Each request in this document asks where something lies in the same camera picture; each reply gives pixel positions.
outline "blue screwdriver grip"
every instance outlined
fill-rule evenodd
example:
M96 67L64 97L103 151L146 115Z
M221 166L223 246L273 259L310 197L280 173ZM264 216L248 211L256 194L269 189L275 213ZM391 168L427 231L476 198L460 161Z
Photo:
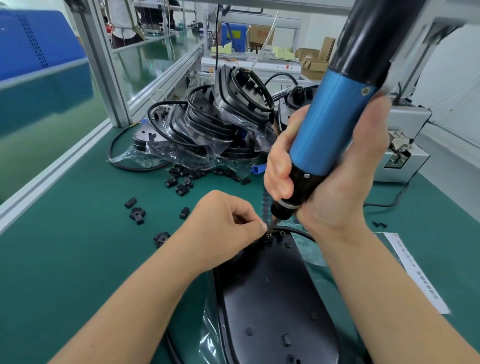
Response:
M292 163L305 173L328 175L377 90L327 69L290 149Z

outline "person's left hand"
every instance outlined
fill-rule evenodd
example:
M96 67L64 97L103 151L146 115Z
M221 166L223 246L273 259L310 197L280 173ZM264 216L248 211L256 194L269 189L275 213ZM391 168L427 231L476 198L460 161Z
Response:
M266 231L249 202L211 191L166 244L179 249L182 259L202 273L233 258Z

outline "white paper label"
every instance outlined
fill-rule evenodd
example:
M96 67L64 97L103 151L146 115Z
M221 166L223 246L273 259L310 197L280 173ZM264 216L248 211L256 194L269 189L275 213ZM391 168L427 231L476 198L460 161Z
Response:
M395 249L395 252L400 258L400 261L402 262L403 267L407 271L408 275L412 277L413 281L421 289L423 294L425 294L432 305L442 315L450 315L451 312L447 305L442 300L437 290L430 283L428 278L425 276L425 273L423 273L412 254L410 254L410 252L407 250L399 235L393 232L384 232L384 235Z

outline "forearm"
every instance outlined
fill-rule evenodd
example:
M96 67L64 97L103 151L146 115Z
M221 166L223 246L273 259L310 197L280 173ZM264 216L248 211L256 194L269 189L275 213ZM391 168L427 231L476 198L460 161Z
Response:
M149 363L195 277L175 242L169 241L115 291L50 364Z
M376 364L480 362L366 226L312 234Z

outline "hand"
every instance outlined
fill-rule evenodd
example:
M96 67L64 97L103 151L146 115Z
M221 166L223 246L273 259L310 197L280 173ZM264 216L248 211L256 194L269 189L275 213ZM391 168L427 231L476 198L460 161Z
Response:
M353 140L335 170L315 189L297 212L299 221L316 238L332 233L366 228L363 202L373 184L373 175L389 145L387 117L391 102L386 96L373 99L353 131ZM268 155L264 182L275 199L289 198L293 182L288 151L295 140L308 106L296 111Z
M233 258L266 230L250 203L212 191L197 203L167 244L172 240L188 264L202 273Z

